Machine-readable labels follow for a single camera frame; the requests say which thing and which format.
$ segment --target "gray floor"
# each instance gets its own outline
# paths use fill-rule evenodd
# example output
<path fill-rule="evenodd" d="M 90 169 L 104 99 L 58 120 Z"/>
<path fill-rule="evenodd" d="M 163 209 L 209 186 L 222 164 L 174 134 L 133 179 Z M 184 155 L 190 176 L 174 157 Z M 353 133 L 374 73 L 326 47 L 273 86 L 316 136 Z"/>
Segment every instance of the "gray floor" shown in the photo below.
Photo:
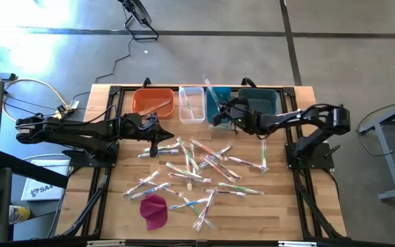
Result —
<path fill-rule="evenodd" d="M 283 32 L 277 0 L 145 0 L 159 30 L 224 30 Z M 395 1 L 287 0 L 294 32 L 395 33 Z M 16 12 L 16 18 L 10 18 Z M 23 34 L 14 25 L 84 29 L 123 29 L 122 9 L 115 0 L 0 1 L 0 71 L 52 84 L 66 101 L 89 91 L 97 76 L 109 73 L 127 54 L 129 36 Z M 344 104 L 352 129 L 367 113 L 395 103 L 395 39 L 294 39 L 302 83 L 313 86 L 317 102 Z M 115 74 L 98 83 L 200 83 L 206 74 L 215 84 L 294 85 L 286 38 L 161 36 L 156 43 L 131 44 L 132 57 L 117 63 Z M 29 82 L 9 92 L 20 99 L 57 106 L 58 98 Z M 82 105 L 86 98 L 80 98 Z M 12 102 L 38 111 L 39 108 Z M 26 117 L 9 109 L 15 117 Z M 75 116 L 81 119 L 82 113 Z M 366 137 L 372 152 L 378 145 Z M 353 239 L 395 243 L 395 200 L 379 202 L 377 194 L 393 189 L 385 159 L 365 153 L 354 131 L 333 137 L 342 148 L 334 154 L 346 229 Z M 3 117 L 0 150 L 18 157 L 59 152 L 57 145 L 28 148 L 14 139 L 13 123 Z M 14 179 L 22 190 L 23 179 Z M 15 239 L 44 237 L 52 215 L 16 225 Z"/>

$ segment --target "orange plastic bin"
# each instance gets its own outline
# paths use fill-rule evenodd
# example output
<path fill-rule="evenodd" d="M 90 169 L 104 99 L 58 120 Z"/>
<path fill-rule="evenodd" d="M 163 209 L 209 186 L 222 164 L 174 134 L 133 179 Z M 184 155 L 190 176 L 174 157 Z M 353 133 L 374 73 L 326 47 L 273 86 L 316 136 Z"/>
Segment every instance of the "orange plastic bin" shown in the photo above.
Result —
<path fill-rule="evenodd" d="M 146 114 L 156 112 L 158 118 L 168 119 L 173 115 L 173 99 L 174 92 L 171 89 L 138 89 L 134 93 L 132 111 Z"/>

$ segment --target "wooden table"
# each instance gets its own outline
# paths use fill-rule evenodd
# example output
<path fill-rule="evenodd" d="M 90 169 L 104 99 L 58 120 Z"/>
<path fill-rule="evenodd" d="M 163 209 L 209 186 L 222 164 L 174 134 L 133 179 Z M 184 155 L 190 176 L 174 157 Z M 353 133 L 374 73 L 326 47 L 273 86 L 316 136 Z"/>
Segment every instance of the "wooden table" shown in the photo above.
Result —
<path fill-rule="evenodd" d="M 84 120 L 92 119 L 106 107 L 109 84 L 94 84 L 89 97 Z M 298 107 L 305 109 L 315 103 L 315 95 L 310 86 L 296 86 Z M 123 113 L 131 112 L 133 92 L 127 92 L 124 97 Z M 171 119 L 161 120 L 161 126 L 174 133 L 175 138 L 164 141 L 161 145 L 176 142 L 176 137 L 186 141 L 195 137 L 201 143 L 214 150 L 220 150 L 227 143 L 233 144 L 229 155 L 260 163 L 260 141 L 255 136 L 240 132 L 214 132 L 208 129 L 208 123 L 182 124 L 178 116 L 177 92 L 175 109 Z M 315 130 L 313 126 L 303 126 L 304 135 Z M 161 175 L 154 182 L 171 183 L 171 189 L 185 192 L 190 200 L 197 200 L 208 196 L 203 189 L 214 188 L 218 182 L 228 183 L 213 168 L 207 168 L 202 173 L 213 179 L 212 184 L 198 184 L 192 191 L 187 190 L 187 184 L 178 178 L 169 178 L 171 172 L 165 166 L 166 161 L 184 167 L 184 155 L 158 156 L 156 158 L 138 159 L 136 156 L 143 148 L 149 147 L 145 141 L 121 140 L 119 157 L 116 167 L 112 170 L 112 177 L 108 189 L 108 198 L 104 213 L 104 223 L 101 231 L 102 239 L 208 239 L 208 240 L 297 240 L 302 239 L 298 206 L 295 197 L 294 179 L 292 172 L 287 169 L 284 144 L 287 142 L 285 131 L 278 130 L 267 139 L 267 165 L 270 168 L 266 175 L 260 171 L 235 163 L 225 162 L 238 175 L 243 176 L 237 184 L 259 191 L 264 196 L 248 195 L 239 198 L 232 195 L 216 195 L 210 208 L 208 220 L 215 226 L 210 229 L 207 225 L 200 232 L 191 228 L 197 215 L 189 208 L 169 211 L 167 224 L 154 231 L 147 231 L 145 219 L 140 216 L 139 200 L 130 202 L 122 198 L 121 194 L 135 186 L 140 178 L 145 178 L 157 169 Z M 196 156 L 203 152 L 196 148 Z M 67 192 L 64 197 L 62 211 L 58 221 L 56 233 L 62 233 L 70 227 L 80 214 L 88 198 L 93 169 L 82 168 L 69 179 Z M 322 170 L 312 170 L 317 204 L 327 220 L 342 235 L 346 234 L 341 209 L 337 198 L 335 184 L 328 174 Z M 167 205 L 182 204 L 182 199 L 165 191 L 158 192 L 164 197 Z M 313 233 L 310 210 L 306 210 L 309 230 Z M 95 225 L 97 208 L 93 209 L 91 228 Z"/>

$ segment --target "teal plastic bin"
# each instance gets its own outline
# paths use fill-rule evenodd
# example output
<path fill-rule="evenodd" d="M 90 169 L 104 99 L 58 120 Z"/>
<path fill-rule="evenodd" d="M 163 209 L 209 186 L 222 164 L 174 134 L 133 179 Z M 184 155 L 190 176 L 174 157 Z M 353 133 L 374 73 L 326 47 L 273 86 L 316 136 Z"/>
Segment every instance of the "teal plastic bin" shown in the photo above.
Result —
<path fill-rule="evenodd" d="M 250 108 L 259 113 L 278 112 L 278 93 L 272 89 L 240 89 L 238 97 L 246 97 Z"/>
<path fill-rule="evenodd" d="M 214 86 L 214 92 L 220 102 L 225 102 L 225 99 L 231 99 L 231 88 L 227 86 Z M 211 97 L 210 91 L 206 89 L 206 116 L 210 124 L 213 123 L 213 117 L 219 113 L 217 110 L 216 102 L 214 102 L 213 97 Z M 227 119 L 223 119 L 222 123 L 228 123 Z"/>

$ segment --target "magenta cloth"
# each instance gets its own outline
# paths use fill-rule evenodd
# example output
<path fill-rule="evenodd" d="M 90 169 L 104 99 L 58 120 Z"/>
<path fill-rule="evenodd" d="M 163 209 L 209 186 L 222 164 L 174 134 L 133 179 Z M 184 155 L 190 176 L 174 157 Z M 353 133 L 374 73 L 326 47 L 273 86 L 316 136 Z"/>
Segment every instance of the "magenta cloth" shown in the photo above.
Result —
<path fill-rule="evenodd" d="M 167 222 L 167 203 L 164 198 L 152 194 L 142 199 L 140 214 L 145 218 L 148 230 L 160 228 Z"/>

